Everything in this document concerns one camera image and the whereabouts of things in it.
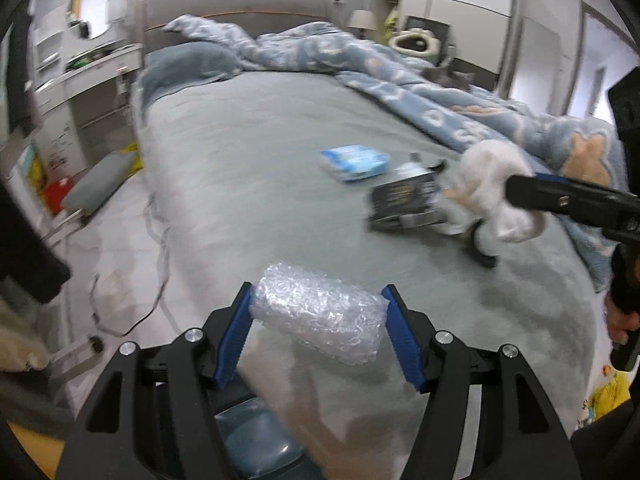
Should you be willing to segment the person's right hand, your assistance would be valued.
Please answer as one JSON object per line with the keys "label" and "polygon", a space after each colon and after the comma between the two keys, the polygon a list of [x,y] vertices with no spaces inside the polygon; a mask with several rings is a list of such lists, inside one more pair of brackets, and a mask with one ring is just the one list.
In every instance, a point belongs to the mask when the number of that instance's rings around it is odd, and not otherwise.
{"label": "person's right hand", "polygon": [[614,344],[626,344],[629,335],[640,327],[637,312],[626,314],[614,304],[611,294],[607,294],[604,300],[606,327],[608,336]]}

